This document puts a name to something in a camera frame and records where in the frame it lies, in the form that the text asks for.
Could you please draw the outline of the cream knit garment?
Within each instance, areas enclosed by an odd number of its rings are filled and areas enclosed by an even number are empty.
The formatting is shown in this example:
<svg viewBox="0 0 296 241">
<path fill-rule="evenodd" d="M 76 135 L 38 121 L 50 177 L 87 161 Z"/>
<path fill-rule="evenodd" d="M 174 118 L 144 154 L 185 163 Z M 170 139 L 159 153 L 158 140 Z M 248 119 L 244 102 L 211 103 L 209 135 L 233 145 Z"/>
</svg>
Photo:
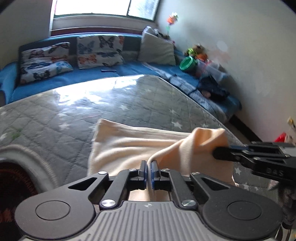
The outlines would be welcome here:
<svg viewBox="0 0 296 241">
<path fill-rule="evenodd" d="M 189 176 L 200 172 L 234 185 L 233 163 L 216 160 L 216 147 L 227 147 L 223 128 L 195 128 L 191 133 L 127 126 L 100 119 L 92 138 L 87 174 L 106 171 L 115 176 L 125 169 L 157 161 L 160 169 L 169 168 Z"/>
</svg>

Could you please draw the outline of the dark blue clothing pile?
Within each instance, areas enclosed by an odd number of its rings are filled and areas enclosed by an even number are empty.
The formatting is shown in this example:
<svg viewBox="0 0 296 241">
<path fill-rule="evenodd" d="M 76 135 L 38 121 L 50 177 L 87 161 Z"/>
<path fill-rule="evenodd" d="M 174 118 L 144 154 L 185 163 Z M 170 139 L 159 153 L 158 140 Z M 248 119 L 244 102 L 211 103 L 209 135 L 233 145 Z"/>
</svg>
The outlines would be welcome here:
<svg viewBox="0 0 296 241">
<path fill-rule="evenodd" d="M 218 84 L 213 76 L 209 75 L 199 80 L 197 90 L 214 102 L 223 102 L 230 95 L 229 91 Z"/>
</svg>

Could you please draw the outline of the clear plastic storage box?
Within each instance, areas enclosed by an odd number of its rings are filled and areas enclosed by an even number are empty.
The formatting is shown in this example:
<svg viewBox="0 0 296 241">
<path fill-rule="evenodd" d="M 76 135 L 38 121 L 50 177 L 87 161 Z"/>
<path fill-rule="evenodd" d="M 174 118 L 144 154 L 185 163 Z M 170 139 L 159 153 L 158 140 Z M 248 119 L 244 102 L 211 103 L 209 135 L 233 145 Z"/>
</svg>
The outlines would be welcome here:
<svg viewBox="0 0 296 241">
<path fill-rule="evenodd" d="M 197 78 L 212 76 L 216 82 L 220 83 L 229 77 L 229 74 L 220 70 L 220 64 L 208 61 L 197 60 L 196 76 Z"/>
</svg>

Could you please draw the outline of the green plastic bowl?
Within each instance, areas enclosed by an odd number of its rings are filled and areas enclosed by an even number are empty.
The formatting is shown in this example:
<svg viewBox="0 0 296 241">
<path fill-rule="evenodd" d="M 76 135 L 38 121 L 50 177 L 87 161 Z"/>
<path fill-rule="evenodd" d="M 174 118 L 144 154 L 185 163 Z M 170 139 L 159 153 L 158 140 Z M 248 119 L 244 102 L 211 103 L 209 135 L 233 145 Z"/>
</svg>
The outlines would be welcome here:
<svg viewBox="0 0 296 241">
<path fill-rule="evenodd" d="M 181 61 L 179 68 L 182 72 L 191 72 L 195 70 L 196 66 L 197 61 L 193 57 L 188 56 Z"/>
</svg>

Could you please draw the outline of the plush toy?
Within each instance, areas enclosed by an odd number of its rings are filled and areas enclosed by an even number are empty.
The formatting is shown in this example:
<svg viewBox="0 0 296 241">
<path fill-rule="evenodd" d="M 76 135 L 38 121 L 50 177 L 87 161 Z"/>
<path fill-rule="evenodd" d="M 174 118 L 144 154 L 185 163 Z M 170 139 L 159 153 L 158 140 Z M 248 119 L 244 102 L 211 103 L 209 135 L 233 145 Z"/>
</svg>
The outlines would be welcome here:
<svg viewBox="0 0 296 241">
<path fill-rule="evenodd" d="M 195 60 L 201 60 L 203 62 L 206 62 L 208 60 L 208 56 L 205 53 L 205 48 L 202 45 L 194 45 L 192 48 L 188 48 L 184 52 L 184 56 L 191 56 Z"/>
</svg>

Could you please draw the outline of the round induction cooktop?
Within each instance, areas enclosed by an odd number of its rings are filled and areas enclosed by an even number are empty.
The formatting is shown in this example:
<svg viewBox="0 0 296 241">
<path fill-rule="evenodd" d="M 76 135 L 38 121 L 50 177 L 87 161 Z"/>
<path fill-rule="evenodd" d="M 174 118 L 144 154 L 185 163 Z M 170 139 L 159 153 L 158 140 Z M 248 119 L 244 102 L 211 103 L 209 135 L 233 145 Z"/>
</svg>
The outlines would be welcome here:
<svg viewBox="0 0 296 241">
<path fill-rule="evenodd" d="M 22 145 L 1 147 L 1 240 L 19 240 L 16 207 L 25 199 L 59 186 L 50 165 Z"/>
</svg>

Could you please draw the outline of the white pillow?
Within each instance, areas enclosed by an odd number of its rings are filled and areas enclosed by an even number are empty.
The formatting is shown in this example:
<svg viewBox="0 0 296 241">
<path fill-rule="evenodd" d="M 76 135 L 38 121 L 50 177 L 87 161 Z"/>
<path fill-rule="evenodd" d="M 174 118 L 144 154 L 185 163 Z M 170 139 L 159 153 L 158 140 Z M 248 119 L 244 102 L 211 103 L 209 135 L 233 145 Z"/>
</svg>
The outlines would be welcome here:
<svg viewBox="0 0 296 241">
<path fill-rule="evenodd" d="M 157 36 L 157 29 L 150 26 L 142 32 L 138 61 L 160 65 L 176 64 L 172 42 Z"/>
</svg>

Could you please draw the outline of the right butterfly cushion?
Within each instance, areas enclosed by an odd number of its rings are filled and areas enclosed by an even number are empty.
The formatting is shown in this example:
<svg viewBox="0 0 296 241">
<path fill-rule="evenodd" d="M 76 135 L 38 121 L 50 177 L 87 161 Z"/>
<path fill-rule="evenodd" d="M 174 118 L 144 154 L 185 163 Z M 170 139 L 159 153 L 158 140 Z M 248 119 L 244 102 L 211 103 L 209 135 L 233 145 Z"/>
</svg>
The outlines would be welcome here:
<svg viewBox="0 0 296 241">
<path fill-rule="evenodd" d="M 77 38 L 79 69 L 121 65 L 125 37 L 121 35 L 88 35 Z"/>
</svg>

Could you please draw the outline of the butterfly cushion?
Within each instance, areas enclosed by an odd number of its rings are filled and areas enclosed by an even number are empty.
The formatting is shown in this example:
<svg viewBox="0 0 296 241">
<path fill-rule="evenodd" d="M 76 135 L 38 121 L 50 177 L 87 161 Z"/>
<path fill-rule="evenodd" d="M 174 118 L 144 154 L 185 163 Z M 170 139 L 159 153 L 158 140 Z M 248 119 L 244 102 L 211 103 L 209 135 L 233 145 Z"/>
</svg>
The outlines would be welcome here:
<svg viewBox="0 0 296 241">
<path fill-rule="evenodd" d="M 77 38 L 79 69 L 121 65 L 125 37 L 121 35 L 88 35 Z"/>
<path fill-rule="evenodd" d="M 20 84 L 44 80 L 73 71 L 69 63 L 69 42 L 21 52 Z"/>
</svg>

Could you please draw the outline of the blue corner sofa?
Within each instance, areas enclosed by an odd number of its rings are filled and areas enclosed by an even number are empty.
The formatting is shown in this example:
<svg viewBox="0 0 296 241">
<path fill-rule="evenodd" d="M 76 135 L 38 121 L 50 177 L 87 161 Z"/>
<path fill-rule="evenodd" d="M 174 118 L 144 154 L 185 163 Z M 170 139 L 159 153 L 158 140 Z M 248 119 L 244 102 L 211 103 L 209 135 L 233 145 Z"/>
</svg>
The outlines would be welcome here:
<svg viewBox="0 0 296 241">
<path fill-rule="evenodd" d="M 197 90 L 201 78 L 198 79 L 189 73 L 182 72 L 179 66 L 138 62 L 140 36 L 127 34 L 124 37 L 124 63 L 122 65 L 80 70 L 77 67 L 77 62 L 71 60 L 73 71 L 21 85 L 18 77 L 19 63 L 9 63 L 1 70 L 1 105 L 4 106 L 34 94 L 75 83 L 99 78 L 148 74 L 160 76 L 171 83 L 223 123 L 229 121 L 236 112 L 242 109 L 240 101 L 232 95 L 229 95 L 223 102 L 214 102 L 203 97 L 201 92 Z"/>
</svg>

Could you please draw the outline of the colourful pinwheel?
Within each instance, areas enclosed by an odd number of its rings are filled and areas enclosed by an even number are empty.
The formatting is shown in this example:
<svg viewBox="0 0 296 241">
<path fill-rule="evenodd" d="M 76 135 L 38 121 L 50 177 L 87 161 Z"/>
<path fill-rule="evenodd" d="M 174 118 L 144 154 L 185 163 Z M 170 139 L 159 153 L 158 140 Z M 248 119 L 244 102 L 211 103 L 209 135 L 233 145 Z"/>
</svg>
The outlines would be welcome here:
<svg viewBox="0 0 296 241">
<path fill-rule="evenodd" d="M 178 21 L 178 13 L 173 12 L 169 15 L 169 17 L 167 18 L 166 22 L 168 23 L 167 27 L 166 27 L 166 34 L 169 35 L 170 33 L 170 29 L 171 26 L 174 25 L 177 21 Z"/>
</svg>

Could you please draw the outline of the left butterfly cushion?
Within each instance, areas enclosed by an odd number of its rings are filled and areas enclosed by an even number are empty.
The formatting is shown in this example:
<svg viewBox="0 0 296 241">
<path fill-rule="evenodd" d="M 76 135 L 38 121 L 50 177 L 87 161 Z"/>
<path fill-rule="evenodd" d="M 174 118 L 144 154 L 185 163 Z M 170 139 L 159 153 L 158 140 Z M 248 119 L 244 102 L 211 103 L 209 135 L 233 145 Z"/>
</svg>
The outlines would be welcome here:
<svg viewBox="0 0 296 241">
<path fill-rule="evenodd" d="M 21 52 L 20 84 L 44 80 L 73 71 L 69 63 L 69 42 Z"/>
</svg>

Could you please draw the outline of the window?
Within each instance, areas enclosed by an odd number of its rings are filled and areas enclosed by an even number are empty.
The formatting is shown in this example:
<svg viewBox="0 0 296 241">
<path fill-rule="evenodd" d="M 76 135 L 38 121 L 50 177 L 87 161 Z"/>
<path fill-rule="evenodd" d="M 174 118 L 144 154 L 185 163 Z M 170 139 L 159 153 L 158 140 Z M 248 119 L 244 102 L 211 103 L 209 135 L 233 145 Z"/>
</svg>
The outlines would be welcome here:
<svg viewBox="0 0 296 241">
<path fill-rule="evenodd" d="M 86 32 L 140 34 L 155 27 L 159 1 L 53 1 L 51 35 Z"/>
</svg>

